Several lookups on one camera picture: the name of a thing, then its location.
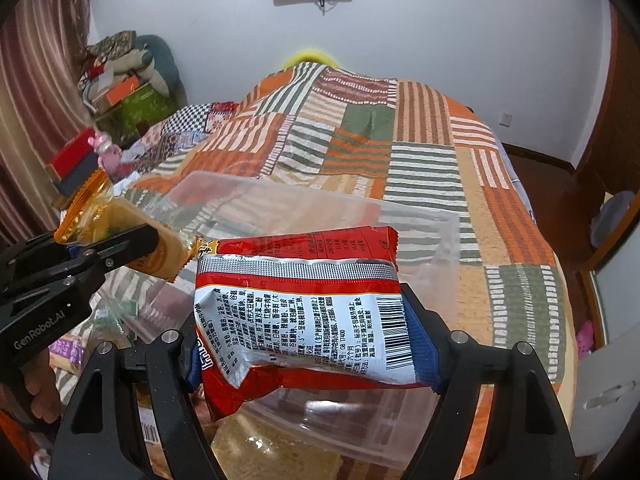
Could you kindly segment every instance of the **striped curtain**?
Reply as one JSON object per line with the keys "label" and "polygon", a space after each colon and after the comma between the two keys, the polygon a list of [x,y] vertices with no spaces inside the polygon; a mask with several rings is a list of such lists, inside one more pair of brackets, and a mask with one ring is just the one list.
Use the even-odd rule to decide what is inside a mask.
{"label": "striped curtain", "polygon": [[0,28],[0,240],[56,224],[46,163],[91,124],[77,81],[89,0],[20,0]]}

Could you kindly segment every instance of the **snack packet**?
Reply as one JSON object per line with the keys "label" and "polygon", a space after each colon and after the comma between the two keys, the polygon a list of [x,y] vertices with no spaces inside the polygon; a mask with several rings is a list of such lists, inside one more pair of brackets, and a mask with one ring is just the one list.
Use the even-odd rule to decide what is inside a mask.
{"label": "snack packet", "polygon": [[49,345],[49,363],[70,374],[80,375],[80,365],[84,355],[82,338],[73,334],[65,334]]}
{"label": "snack packet", "polygon": [[87,338],[84,357],[80,365],[80,373],[84,371],[89,358],[101,342],[111,341],[116,345],[116,348],[129,348],[131,346],[120,320],[108,307],[97,307],[91,314],[90,320],[92,328]]}
{"label": "snack packet", "polygon": [[391,227],[203,244],[194,312],[213,413],[229,415],[280,386],[423,385],[396,273],[397,244]]}
{"label": "snack packet", "polygon": [[[156,424],[153,406],[151,404],[151,396],[146,384],[136,384],[136,400],[138,402],[138,415],[140,416],[140,426],[142,428],[142,436],[145,441],[146,453],[149,456],[149,462],[153,472],[158,476],[170,480],[172,477],[169,465],[164,456],[162,443],[160,442],[160,433]],[[198,417],[198,423],[202,428],[202,433],[210,446],[213,442],[216,432],[218,431],[218,423],[211,419],[209,409],[204,400],[204,392],[202,386],[190,395],[193,411]]]}
{"label": "snack packet", "polygon": [[60,227],[54,232],[57,243],[91,244],[142,224],[159,234],[156,250],[127,267],[173,282],[180,270],[196,254],[198,239],[169,229],[149,218],[121,196],[103,170],[95,171],[78,191]]}

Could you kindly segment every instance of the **green box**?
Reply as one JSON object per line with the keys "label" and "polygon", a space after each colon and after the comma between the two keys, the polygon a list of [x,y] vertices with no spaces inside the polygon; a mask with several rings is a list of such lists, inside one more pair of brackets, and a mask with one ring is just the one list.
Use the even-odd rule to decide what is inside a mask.
{"label": "green box", "polygon": [[167,98],[146,83],[113,108],[95,118],[102,131],[119,146],[129,146],[140,138],[138,125],[153,126],[177,111],[175,100]]}

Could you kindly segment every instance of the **plastic container lid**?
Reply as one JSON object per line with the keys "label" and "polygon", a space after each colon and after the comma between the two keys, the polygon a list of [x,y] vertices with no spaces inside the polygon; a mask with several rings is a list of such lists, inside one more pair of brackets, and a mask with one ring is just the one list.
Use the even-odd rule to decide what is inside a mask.
{"label": "plastic container lid", "polygon": [[[456,315],[460,230],[458,216],[450,213],[199,171],[187,176],[150,214],[174,229],[208,239],[390,225],[399,233],[400,280],[409,283],[425,308],[438,312],[445,322]],[[132,280],[131,273],[138,273],[123,269],[121,273],[129,273],[126,283],[116,275],[106,287],[119,300],[140,292],[138,316],[119,314],[150,341],[163,330],[178,328],[189,315],[194,270],[190,264],[171,285],[141,274]],[[113,303],[117,310],[118,302]],[[312,444],[403,469],[437,400],[430,388],[343,392],[281,388],[242,409]]]}

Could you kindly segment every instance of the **person's hand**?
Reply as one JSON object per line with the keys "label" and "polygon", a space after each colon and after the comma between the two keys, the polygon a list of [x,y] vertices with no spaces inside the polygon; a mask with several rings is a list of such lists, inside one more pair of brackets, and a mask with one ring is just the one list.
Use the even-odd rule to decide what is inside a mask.
{"label": "person's hand", "polygon": [[[55,421],[60,416],[60,394],[56,389],[56,375],[49,366],[49,350],[40,352],[24,365],[22,374],[24,386],[33,396],[33,416],[49,423]],[[4,386],[0,384],[0,408],[11,412],[3,389]]]}

